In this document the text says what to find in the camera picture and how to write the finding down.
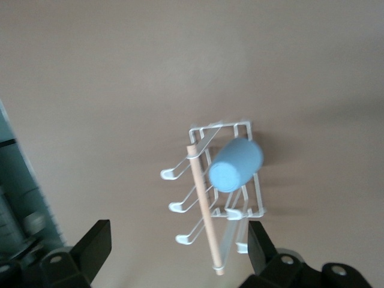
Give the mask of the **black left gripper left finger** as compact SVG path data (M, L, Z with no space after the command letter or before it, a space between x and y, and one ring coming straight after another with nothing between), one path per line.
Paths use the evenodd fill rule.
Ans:
M110 220L99 220L75 246L56 249L43 258L43 288L92 288L111 250Z

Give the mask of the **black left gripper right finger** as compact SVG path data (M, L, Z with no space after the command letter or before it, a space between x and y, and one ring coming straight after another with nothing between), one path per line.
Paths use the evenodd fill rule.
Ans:
M259 221L248 223L248 256L254 270L245 288L299 288L302 262L279 252Z

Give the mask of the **light blue plastic cup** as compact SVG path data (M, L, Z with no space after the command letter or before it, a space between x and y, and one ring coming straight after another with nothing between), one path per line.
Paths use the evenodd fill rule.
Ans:
M260 170L263 160L263 151L255 141L234 138L219 151L211 163L209 181L222 193L234 192Z

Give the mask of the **grey metal knob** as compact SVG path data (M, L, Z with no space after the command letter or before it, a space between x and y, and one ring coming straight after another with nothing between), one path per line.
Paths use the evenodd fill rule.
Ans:
M33 212L23 219L23 227L28 236L41 236L46 228L46 217L40 212Z

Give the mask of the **brown table cover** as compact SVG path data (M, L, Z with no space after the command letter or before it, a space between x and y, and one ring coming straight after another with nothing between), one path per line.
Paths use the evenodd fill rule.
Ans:
M273 243L384 288L384 0L0 0L0 100L70 244L99 219L113 250L94 288L237 288L190 176L160 171L193 124L253 121Z

